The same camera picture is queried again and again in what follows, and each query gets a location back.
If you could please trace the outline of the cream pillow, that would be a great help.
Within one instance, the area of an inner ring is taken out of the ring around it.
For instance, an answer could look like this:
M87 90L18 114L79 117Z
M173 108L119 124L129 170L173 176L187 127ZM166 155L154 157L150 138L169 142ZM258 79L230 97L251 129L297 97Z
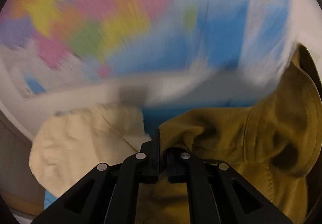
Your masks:
M29 167L42 187L60 197L97 164L122 163L150 140L136 106L61 112L48 118L33 139Z

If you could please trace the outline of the mustard brown button shirt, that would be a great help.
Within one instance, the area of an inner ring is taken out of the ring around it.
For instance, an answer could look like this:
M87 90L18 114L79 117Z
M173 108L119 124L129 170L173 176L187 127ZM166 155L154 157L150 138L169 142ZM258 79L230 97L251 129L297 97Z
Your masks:
M194 109L159 130L162 151L224 161L293 223L321 223L321 81L304 46L256 104Z

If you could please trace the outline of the colourful world map poster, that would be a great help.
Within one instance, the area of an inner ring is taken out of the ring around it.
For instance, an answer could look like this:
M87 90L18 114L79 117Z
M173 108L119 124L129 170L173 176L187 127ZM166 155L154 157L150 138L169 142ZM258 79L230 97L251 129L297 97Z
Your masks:
M289 10L289 0L7 0L1 59L25 98L170 72L227 72L263 89L288 63Z

